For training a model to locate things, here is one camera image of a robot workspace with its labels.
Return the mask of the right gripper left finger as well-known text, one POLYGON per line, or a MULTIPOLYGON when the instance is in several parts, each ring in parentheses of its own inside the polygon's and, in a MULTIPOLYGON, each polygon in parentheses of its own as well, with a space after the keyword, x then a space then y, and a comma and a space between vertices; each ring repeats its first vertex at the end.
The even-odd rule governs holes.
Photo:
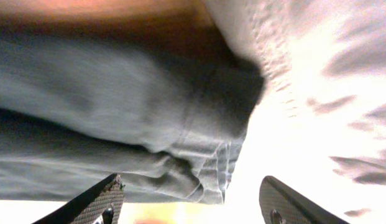
POLYGON ((111 174, 34 224, 117 224, 124 203, 124 185, 111 174))

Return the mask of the black Nike t-shirt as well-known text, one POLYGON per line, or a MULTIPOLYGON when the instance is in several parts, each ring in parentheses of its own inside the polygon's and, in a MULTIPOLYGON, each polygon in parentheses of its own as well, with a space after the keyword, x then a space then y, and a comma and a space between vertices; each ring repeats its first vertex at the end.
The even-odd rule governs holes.
POLYGON ((261 87, 253 69, 0 32, 0 200, 67 201, 117 173, 130 202, 221 204, 261 87))

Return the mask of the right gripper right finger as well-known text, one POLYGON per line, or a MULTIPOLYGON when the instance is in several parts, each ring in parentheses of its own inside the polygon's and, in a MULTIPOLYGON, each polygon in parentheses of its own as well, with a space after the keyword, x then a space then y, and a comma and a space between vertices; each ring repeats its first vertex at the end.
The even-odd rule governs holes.
POLYGON ((348 224, 270 175, 260 185, 259 204, 266 224, 348 224))

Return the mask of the grey garment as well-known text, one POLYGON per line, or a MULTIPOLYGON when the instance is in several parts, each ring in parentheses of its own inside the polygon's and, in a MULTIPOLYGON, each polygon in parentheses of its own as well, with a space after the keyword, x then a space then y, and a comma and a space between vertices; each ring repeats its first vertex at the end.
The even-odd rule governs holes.
POLYGON ((272 175, 351 223, 386 223, 386 1, 206 1, 264 92, 226 195, 272 175))

